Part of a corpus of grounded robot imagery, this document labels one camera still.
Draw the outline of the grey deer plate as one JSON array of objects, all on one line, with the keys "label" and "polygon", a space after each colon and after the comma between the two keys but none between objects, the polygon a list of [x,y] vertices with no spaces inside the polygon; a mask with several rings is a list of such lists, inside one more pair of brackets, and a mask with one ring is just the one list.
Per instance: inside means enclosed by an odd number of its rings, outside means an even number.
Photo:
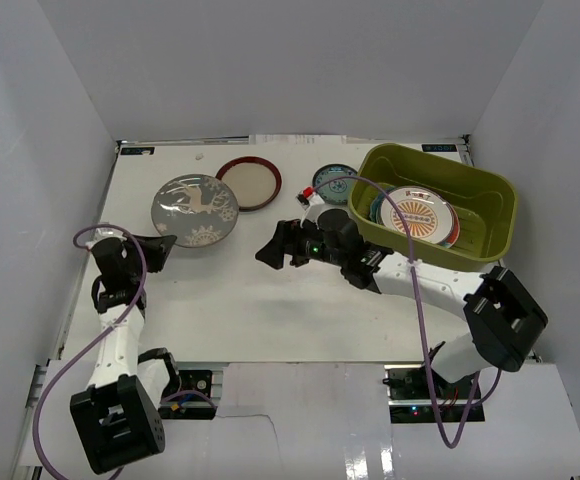
[{"label": "grey deer plate", "polygon": [[162,236],[175,236],[183,248],[202,248],[224,240],[234,230],[239,205],[221,180],[188,174],[165,183],[155,194],[151,220]]}]

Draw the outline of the dark red beige plate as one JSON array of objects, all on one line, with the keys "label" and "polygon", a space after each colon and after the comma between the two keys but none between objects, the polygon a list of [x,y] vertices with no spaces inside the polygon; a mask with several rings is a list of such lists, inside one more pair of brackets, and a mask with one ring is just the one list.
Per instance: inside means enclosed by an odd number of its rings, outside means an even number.
[{"label": "dark red beige plate", "polygon": [[275,200],[282,187],[279,169],[257,156],[233,159],[225,163],[215,177],[234,193],[241,212],[265,208]]}]

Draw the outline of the small blue patterned plate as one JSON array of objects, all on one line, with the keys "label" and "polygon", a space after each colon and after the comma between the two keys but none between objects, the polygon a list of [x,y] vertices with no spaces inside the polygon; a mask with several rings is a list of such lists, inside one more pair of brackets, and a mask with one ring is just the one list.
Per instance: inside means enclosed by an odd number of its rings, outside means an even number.
[{"label": "small blue patterned plate", "polygon": [[312,178],[312,187],[325,203],[346,206],[349,192],[354,185],[352,176],[357,170],[345,164],[329,164],[318,169]]}]

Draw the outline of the white plate green rim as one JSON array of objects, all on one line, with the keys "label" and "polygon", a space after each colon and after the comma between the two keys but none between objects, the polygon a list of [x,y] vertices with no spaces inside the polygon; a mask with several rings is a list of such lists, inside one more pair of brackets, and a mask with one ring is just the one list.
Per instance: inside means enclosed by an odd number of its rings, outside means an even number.
[{"label": "white plate green rim", "polygon": [[[384,193],[390,194],[390,193],[392,193],[392,192],[393,192],[394,190],[396,190],[396,189],[397,189],[397,187],[391,186],[390,188],[387,188],[387,189],[386,189],[386,191],[385,191]],[[377,222],[376,222],[376,224],[377,224],[377,225],[382,225],[382,226],[385,226],[385,225],[384,225],[384,222],[383,222],[383,215],[382,215],[382,208],[383,208],[383,203],[384,203],[384,199],[385,199],[385,195],[384,195],[384,193],[379,193],[379,194],[376,196],[376,197],[378,197],[378,198],[381,200],[380,207],[379,207],[379,209],[377,210]],[[388,206],[389,206],[389,208],[390,208],[391,210],[394,210],[394,208],[392,207],[392,204],[391,204],[391,202],[390,202],[390,201],[388,201],[388,202],[387,202],[387,204],[388,204]]]}]

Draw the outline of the orange sunburst plate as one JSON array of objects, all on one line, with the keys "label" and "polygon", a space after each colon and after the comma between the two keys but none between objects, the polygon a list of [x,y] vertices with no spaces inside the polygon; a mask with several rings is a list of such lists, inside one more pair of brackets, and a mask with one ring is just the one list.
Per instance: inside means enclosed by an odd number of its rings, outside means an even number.
[{"label": "orange sunburst plate", "polygon": [[[406,221],[413,239],[431,244],[440,243],[453,229],[453,221],[458,219],[454,208],[438,194],[417,186],[400,187],[388,194]],[[391,210],[385,197],[382,215],[384,227],[405,233],[401,217]]]}]

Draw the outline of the teal scalloped plate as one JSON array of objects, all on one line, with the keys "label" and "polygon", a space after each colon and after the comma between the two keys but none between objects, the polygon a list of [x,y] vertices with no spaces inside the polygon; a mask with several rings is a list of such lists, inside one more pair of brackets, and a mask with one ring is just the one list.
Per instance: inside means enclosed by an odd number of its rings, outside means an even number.
[{"label": "teal scalloped plate", "polygon": [[380,204],[381,204],[381,200],[378,197],[376,197],[372,201],[372,203],[370,205],[370,209],[369,209],[369,216],[368,216],[368,219],[371,222],[374,222],[374,223],[377,222],[377,210],[379,209]]}]

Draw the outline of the red teal floral plate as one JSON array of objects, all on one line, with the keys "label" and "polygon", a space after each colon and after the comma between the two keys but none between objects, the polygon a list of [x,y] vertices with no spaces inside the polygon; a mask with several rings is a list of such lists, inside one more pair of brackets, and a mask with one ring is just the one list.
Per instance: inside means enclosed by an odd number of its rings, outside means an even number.
[{"label": "red teal floral plate", "polygon": [[460,235],[460,223],[457,218],[453,221],[453,229],[450,234],[440,243],[440,246],[445,248],[451,248],[456,241],[458,240]]}]

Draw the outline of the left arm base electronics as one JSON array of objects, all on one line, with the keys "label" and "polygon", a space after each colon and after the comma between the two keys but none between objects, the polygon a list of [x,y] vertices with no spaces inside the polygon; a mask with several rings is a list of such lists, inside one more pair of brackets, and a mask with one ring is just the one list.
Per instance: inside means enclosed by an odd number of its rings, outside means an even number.
[{"label": "left arm base electronics", "polygon": [[179,379],[166,387],[158,413],[162,420],[212,420],[219,405],[223,372],[204,364],[182,364]]}]

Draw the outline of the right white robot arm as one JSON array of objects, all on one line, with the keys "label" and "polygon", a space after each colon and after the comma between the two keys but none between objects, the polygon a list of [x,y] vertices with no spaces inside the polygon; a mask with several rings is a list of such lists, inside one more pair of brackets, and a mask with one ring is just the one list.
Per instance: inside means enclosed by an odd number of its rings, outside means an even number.
[{"label": "right white robot arm", "polygon": [[316,221],[281,220],[255,255],[275,270],[320,261],[339,268],[352,286],[377,294],[420,300],[463,319],[467,334],[429,350],[423,390],[442,399],[458,381],[495,367],[517,372],[548,324],[548,318],[516,275],[494,266],[487,273],[452,271],[415,262],[365,240],[339,209]]}]

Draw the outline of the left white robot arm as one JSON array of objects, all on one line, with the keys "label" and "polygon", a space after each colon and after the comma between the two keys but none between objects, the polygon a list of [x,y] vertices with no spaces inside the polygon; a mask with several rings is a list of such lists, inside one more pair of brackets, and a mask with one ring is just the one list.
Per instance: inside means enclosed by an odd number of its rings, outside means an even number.
[{"label": "left white robot arm", "polygon": [[159,406],[179,392],[182,377],[167,349],[140,352],[139,339],[147,307],[143,276],[164,268],[175,243],[173,235],[113,235],[89,247],[99,269],[91,297],[105,336],[86,389],[71,397],[70,412],[96,474],[165,449]]}]

